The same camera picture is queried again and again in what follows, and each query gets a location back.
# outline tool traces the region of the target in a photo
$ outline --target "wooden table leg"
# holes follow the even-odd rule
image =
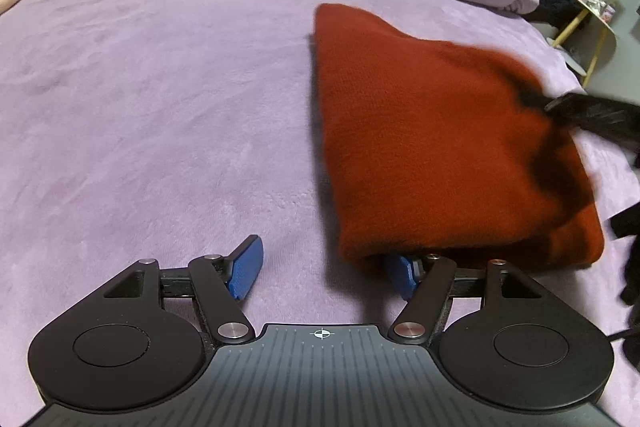
[[[584,18],[590,13],[590,10],[585,8],[580,12],[580,14],[572,20],[569,25],[560,33],[556,40],[551,44],[552,47],[557,48],[558,46],[562,46],[565,40],[569,38],[569,36],[575,31],[578,25],[584,20]]]
[[[591,64],[589,64],[589,69],[587,70],[587,76],[584,77],[584,81],[582,82],[582,87],[587,87],[589,81],[591,80],[591,75],[593,71],[596,69],[596,64],[598,63],[598,58],[600,57],[600,52],[602,51],[602,47],[604,46],[604,41],[607,38],[608,30],[603,27],[600,32],[600,38],[598,39],[598,43],[596,44],[596,51],[593,52],[593,58],[591,58]]]

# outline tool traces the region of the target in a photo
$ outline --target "gray ribbed plate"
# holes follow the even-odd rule
[[[222,347],[190,388],[148,409],[88,414],[50,406],[32,427],[614,427],[592,405],[526,415],[457,390],[427,350],[372,326],[269,325]]]

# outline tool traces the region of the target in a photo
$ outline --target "crosshair symbol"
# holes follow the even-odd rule
[[[327,331],[327,330],[318,330],[318,331],[314,331],[313,333],[309,333],[309,334],[313,335],[314,337],[317,337],[318,339],[322,339],[322,340],[327,338],[329,335],[335,335],[335,333],[332,333],[331,331]]]

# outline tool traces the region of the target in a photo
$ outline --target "folded red garment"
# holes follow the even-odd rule
[[[344,258],[446,249],[460,266],[545,270],[600,257],[570,134],[518,101],[515,86],[542,91],[526,66],[342,5],[318,8],[314,40]]]

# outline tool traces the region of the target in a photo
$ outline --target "bed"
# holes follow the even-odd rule
[[[0,16],[0,424],[42,405],[33,336],[136,259],[185,266],[247,235],[265,263],[244,311],[268,322],[388,325],[403,302],[336,255],[310,34],[317,5],[367,9],[400,30],[517,55],[549,94],[578,89],[518,13],[536,0],[22,0]],[[640,200],[623,153],[576,142],[603,222]],[[627,240],[540,280],[605,333]],[[452,318],[477,303],[456,303]],[[178,309],[168,303],[169,309]],[[601,405],[640,414],[640,377],[616,346]]]

